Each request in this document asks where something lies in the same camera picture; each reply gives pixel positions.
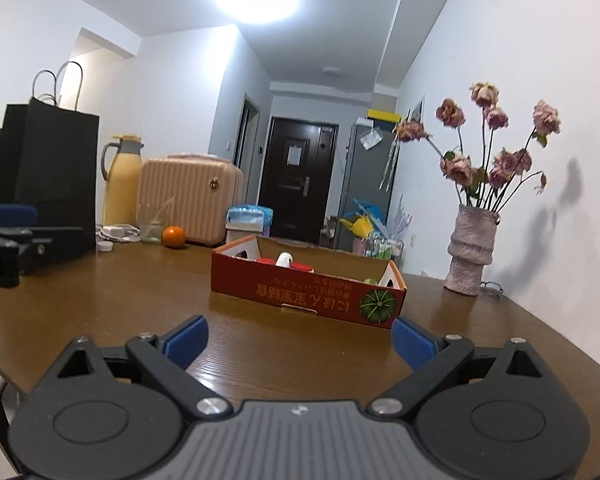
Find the black paper bag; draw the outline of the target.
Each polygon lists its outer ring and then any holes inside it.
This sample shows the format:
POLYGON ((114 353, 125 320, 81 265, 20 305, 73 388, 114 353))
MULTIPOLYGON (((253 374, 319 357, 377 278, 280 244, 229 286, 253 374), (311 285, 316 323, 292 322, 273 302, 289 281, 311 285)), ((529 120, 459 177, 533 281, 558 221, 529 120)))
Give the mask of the black paper bag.
POLYGON ((81 91, 70 107, 60 105, 59 70, 40 70, 53 88, 38 93, 31 84, 27 103, 8 104, 0 127, 0 204, 30 206, 41 228, 76 228, 70 237, 80 254, 95 249, 96 152, 99 117, 78 111, 81 91))

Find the small white round lid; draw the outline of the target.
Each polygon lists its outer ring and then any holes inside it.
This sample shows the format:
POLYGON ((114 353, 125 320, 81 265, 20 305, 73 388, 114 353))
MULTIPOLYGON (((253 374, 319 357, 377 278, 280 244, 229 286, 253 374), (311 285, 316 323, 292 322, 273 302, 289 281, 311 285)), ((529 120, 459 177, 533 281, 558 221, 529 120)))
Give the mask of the small white round lid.
POLYGON ((100 252, 112 252, 114 250, 114 243, 110 240, 99 240, 97 242, 97 249, 100 252))

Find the orange fruit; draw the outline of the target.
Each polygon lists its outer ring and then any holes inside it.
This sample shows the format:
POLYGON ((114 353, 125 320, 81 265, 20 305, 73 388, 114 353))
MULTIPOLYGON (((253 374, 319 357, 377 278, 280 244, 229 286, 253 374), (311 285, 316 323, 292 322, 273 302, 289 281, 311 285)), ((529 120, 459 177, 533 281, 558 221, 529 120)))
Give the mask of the orange fruit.
POLYGON ((181 248, 186 244, 186 233, 180 226, 167 226, 161 234, 161 244, 167 248, 181 248))

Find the pink textured vase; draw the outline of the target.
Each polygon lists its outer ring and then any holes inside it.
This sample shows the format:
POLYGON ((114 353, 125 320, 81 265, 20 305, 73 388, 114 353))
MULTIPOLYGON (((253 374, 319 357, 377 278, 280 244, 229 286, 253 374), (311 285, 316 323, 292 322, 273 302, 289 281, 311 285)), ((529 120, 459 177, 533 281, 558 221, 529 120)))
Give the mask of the pink textured vase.
POLYGON ((460 205, 448 253, 451 263, 444 287, 463 296, 478 295, 483 269, 492 263, 500 216, 489 209, 460 205))

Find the yellow thermos jug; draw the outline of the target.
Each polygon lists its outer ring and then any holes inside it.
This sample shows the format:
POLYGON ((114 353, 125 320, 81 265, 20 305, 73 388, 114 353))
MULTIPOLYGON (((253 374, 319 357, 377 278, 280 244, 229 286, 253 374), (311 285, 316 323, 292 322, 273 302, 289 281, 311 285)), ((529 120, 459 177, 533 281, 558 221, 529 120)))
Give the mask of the yellow thermos jug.
POLYGON ((102 224, 133 224, 143 167, 144 144, 136 134, 118 134, 100 154, 100 172, 105 180, 102 224))

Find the clear glass jar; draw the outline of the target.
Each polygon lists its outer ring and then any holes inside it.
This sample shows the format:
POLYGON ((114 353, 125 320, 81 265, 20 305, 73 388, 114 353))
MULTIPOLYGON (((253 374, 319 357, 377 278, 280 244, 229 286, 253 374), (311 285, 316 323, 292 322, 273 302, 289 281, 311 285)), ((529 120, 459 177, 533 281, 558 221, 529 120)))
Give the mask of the clear glass jar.
POLYGON ((137 223, 140 241, 145 244, 160 244, 163 231, 170 226, 173 216, 174 198, 158 202, 141 202, 137 207, 137 223))

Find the orange red cardboard box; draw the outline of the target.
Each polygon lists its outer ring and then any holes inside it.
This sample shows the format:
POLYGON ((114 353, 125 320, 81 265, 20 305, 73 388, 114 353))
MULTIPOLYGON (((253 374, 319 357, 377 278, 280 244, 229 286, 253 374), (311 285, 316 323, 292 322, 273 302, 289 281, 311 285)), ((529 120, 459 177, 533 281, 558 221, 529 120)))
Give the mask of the orange red cardboard box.
POLYGON ((211 253, 211 289, 242 299, 313 313, 366 326, 388 328, 402 310, 407 284, 391 260, 353 255, 320 246, 247 236, 211 253), (289 252, 314 273, 269 266, 289 252), (377 285, 363 283, 374 278, 377 285))

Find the yellow blue bag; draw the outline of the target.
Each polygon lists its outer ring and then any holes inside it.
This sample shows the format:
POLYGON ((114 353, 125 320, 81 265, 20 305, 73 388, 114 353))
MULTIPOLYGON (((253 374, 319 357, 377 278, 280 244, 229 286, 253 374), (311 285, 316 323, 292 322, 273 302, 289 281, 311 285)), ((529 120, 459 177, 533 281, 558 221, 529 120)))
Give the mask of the yellow blue bag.
POLYGON ((342 226, 359 240, 367 240, 374 234, 380 237, 388 236, 388 230, 378 206, 356 198, 353 203, 356 207, 355 211, 347 212, 338 219, 342 226))

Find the red white lint brush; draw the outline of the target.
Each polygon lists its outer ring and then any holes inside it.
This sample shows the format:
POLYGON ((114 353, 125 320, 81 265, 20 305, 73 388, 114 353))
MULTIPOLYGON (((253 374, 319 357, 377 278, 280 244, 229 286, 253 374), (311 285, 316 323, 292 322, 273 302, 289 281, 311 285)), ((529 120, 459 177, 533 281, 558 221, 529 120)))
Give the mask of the red white lint brush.
POLYGON ((280 266, 281 268, 288 268, 292 270, 314 273, 314 269, 312 268, 312 266, 308 266, 304 263, 295 263, 290 259, 274 260, 272 258, 257 258, 257 262, 268 264, 269 266, 280 266))

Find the blue tissue pack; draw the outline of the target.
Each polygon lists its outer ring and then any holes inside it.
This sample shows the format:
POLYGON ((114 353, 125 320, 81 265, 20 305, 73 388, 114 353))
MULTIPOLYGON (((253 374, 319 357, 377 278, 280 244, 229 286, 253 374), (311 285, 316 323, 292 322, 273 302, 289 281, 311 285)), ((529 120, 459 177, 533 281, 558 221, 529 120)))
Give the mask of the blue tissue pack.
POLYGON ((227 211, 225 229, 268 236, 272 221, 273 211, 271 208, 248 204, 233 206, 227 211))

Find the pink ribbed suitcase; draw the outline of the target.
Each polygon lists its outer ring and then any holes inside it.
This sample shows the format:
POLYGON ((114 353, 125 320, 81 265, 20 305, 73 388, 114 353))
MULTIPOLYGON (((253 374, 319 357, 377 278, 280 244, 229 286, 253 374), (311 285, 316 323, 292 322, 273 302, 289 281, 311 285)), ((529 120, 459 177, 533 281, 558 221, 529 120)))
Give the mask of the pink ribbed suitcase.
POLYGON ((242 199, 244 174, 212 155, 147 159, 140 170, 136 222, 179 226, 189 242, 214 246, 225 238, 225 217, 242 199))

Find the grey refrigerator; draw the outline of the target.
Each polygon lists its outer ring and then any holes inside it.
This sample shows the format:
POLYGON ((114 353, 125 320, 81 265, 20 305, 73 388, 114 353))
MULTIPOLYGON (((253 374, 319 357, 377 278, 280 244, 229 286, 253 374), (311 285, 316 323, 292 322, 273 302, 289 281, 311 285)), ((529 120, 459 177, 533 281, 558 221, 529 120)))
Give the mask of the grey refrigerator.
POLYGON ((373 125, 355 124, 351 128, 338 207, 339 218, 354 221, 358 212, 355 200, 369 203, 378 210, 377 217, 387 221, 392 183, 384 178, 393 142, 391 122, 373 119, 373 125))

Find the dried pink rose bouquet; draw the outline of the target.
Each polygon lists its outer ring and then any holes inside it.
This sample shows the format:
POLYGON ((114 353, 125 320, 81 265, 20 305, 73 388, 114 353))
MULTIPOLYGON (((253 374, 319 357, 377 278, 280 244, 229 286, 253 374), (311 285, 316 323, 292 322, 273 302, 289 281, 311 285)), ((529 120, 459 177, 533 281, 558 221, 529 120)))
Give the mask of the dried pink rose bouquet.
POLYGON ((509 127, 509 116, 500 103, 500 89, 490 81, 478 81, 469 87, 469 96, 480 112, 477 159, 473 159, 465 148, 466 114, 452 98, 442 100, 434 116, 444 128, 454 132, 454 148, 439 148, 422 121, 411 115, 394 126, 394 142, 426 142, 438 156, 442 177, 453 183, 460 206, 486 210, 498 216, 527 182, 536 181, 536 194, 545 191, 548 177, 544 171, 533 167, 530 145, 537 143, 546 148, 550 137, 562 131, 562 120, 556 107, 539 100, 533 107, 531 131, 524 145, 518 150, 497 150, 496 134, 509 127))

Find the dark brown door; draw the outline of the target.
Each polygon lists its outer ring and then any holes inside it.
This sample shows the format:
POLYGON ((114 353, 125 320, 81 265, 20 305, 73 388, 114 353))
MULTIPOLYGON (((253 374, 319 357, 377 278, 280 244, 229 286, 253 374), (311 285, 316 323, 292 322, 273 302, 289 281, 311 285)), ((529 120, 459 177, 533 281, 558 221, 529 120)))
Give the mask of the dark brown door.
POLYGON ((272 237, 316 244, 325 218, 338 127, 271 120, 258 204, 273 211, 272 237))

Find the yellow box on fridge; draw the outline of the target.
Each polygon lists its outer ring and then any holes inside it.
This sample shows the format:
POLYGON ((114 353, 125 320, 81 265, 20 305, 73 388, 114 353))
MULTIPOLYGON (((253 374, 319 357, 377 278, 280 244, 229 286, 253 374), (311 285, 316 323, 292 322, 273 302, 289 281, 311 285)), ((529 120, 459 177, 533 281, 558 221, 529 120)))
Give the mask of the yellow box on fridge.
POLYGON ((397 124, 401 120, 401 116, 396 113, 386 112, 385 110, 375 110, 374 108, 370 108, 367 111, 367 118, 380 120, 381 122, 392 122, 393 124, 397 124))

